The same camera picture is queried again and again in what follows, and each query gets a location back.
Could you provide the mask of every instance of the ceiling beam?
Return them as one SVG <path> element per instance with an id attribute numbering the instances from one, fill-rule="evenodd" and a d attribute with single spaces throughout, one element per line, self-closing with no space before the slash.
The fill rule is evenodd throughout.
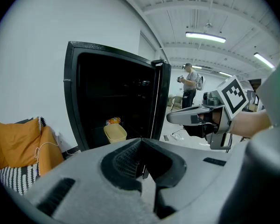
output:
<path id="1" fill-rule="evenodd" d="M 204 10 L 208 11 L 210 7 L 209 2 L 201 2 L 201 1 L 172 1 L 172 2 L 165 2 L 165 3 L 159 3 L 155 4 L 153 6 L 145 7 L 142 12 L 147 14 L 157 13 L 159 11 L 167 11 L 170 9 L 197 9 L 197 10 Z M 270 36 L 274 41 L 276 41 L 279 44 L 278 38 L 268 29 L 265 25 L 261 24 L 256 19 L 244 14 L 243 12 L 240 12 L 238 10 L 229 8 L 227 6 L 222 6 L 219 4 L 212 4 L 212 11 L 225 14 L 228 16 L 233 16 L 240 18 L 248 23 L 250 23 L 253 27 L 263 31 L 265 34 Z"/>
<path id="2" fill-rule="evenodd" d="M 183 58 L 170 58 L 171 63 L 192 63 L 192 59 L 183 59 Z M 193 64 L 197 64 L 197 65 L 202 65 L 202 66 L 209 66 L 211 68 L 214 69 L 214 71 L 222 71 L 222 72 L 226 72 L 226 73 L 230 73 L 231 75 L 236 75 L 238 73 L 238 70 L 235 70 L 233 68 L 227 67 L 227 66 L 223 66 L 220 64 L 214 64 L 214 63 L 210 63 L 207 61 L 201 61 L 201 60 L 195 60 L 195 62 Z"/>
<path id="3" fill-rule="evenodd" d="M 215 53 L 219 53 L 219 54 L 222 54 L 224 56 L 229 56 L 233 59 L 236 59 L 236 60 L 239 60 L 241 62 L 244 62 L 254 68 L 259 68 L 259 65 L 249 61 L 247 58 L 245 57 L 242 57 L 242 56 L 239 56 L 237 54 L 234 54 L 230 51 L 227 51 L 227 50 L 224 50 L 224 49 L 219 49 L 219 48 L 216 48 L 216 47 L 210 47 L 210 46 L 203 46 L 201 45 L 199 47 L 199 44 L 181 44 L 181 43 L 178 43 L 178 44 L 166 44 L 164 46 L 164 48 L 192 48 L 192 49 L 200 49 L 200 50 L 206 50 L 206 51 L 211 51 L 211 52 L 215 52 Z"/>
<path id="4" fill-rule="evenodd" d="M 267 78 L 267 77 L 268 76 L 265 76 L 265 75 L 257 75 L 257 76 L 248 77 L 248 78 L 242 77 L 242 78 L 239 78 L 238 80 L 239 81 L 249 81 L 249 80 L 263 79 L 263 78 Z"/>
<path id="5" fill-rule="evenodd" d="M 171 71 L 173 71 L 173 70 L 184 71 L 181 68 L 177 68 L 177 67 L 172 67 Z M 221 75 L 219 73 L 211 73 L 211 72 L 207 72 L 207 71 L 204 71 L 204 70 L 196 70 L 196 71 L 199 74 L 202 74 L 202 75 L 208 75 L 208 76 L 217 77 L 217 78 L 221 78 L 221 79 L 227 79 L 228 78 L 227 76 Z"/>
<path id="6" fill-rule="evenodd" d="M 256 69 L 256 70 L 251 70 L 249 72 L 241 72 L 241 73 L 238 73 L 237 75 L 241 75 L 241 74 L 250 74 L 250 73 L 253 73 L 253 72 L 256 72 L 256 71 L 259 71 L 259 70 L 266 70 L 267 68 L 266 67 L 262 67 L 262 68 L 259 68 L 259 69 Z"/>
<path id="7" fill-rule="evenodd" d="M 143 19 L 143 21 L 147 24 L 147 26 L 150 28 L 151 32 L 153 33 L 153 35 L 155 36 L 156 40 L 158 41 L 160 47 L 162 48 L 163 42 L 161 40 L 161 38 L 159 37 L 157 31 L 155 30 L 155 28 L 153 27 L 153 25 L 151 24 L 151 22 L 149 21 L 149 19 L 146 17 L 146 15 L 143 13 L 142 9 L 138 6 L 138 4 L 134 1 L 134 0 L 125 0 L 128 4 L 130 4 L 130 6 L 133 7 L 134 10 L 136 10 L 136 12 L 139 14 L 139 16 Z M 170 62 L 169 57 L 166 55 L 166 52 L 163 51 L 166 59 L 168 62 Z"/>

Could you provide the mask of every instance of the black pants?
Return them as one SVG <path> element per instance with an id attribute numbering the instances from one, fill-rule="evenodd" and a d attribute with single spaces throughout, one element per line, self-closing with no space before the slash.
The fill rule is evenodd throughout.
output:
<path id="1" fill-rule="evenodd" d="M 185 91 L 182 96 L 182 109 L 192 107 L 196 90 Z"/>

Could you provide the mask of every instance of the black and white striped fabric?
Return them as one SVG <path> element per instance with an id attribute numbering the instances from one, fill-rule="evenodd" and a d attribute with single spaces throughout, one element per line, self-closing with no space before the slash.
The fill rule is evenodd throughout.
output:
<path id="1" fill-rule="evenodd" d="M 39 178 L 39 164 L 23 168 L 6 167 L 0 169 L 0 181 L 20 195 L 24 195 L 32 184 Z"/>

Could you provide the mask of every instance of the human arm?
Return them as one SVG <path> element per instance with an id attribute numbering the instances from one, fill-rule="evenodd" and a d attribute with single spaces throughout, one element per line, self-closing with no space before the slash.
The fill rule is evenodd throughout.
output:
<path id="1" fill-rule="evenodd" d="M 219 124 L 221 112 L 213 112 L 212 119 L 214 123 Z M 251 138 L 254 134 L 270 126 L 271 122 L 266 110 L 259 112 L 240 112 L 232 120 L 229 133 Z"/>
<path id="2" fill-rule="evenodd" d="M 191 80 L 186 80 L 185 78 L 180 78 L 179 80 L 183 84 L 187 84 L 187 85 L 190 85 L 190 86 L 196 85 L 196 82 L 191 81 Z"/>

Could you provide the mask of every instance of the person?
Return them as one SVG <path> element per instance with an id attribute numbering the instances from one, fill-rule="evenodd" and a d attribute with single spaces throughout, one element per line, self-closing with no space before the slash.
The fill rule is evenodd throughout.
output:
<path id="1" fill-rule="evenodd" d="M 198 82 L 198 73 L 193 69 L 192 64 L 186 63 L 185 71 L 189 73 L 188 76 L 179 79 L 183 83 L 182 109 L 193 105 L 193 100 L 196 95 L 196 84 Z"/>

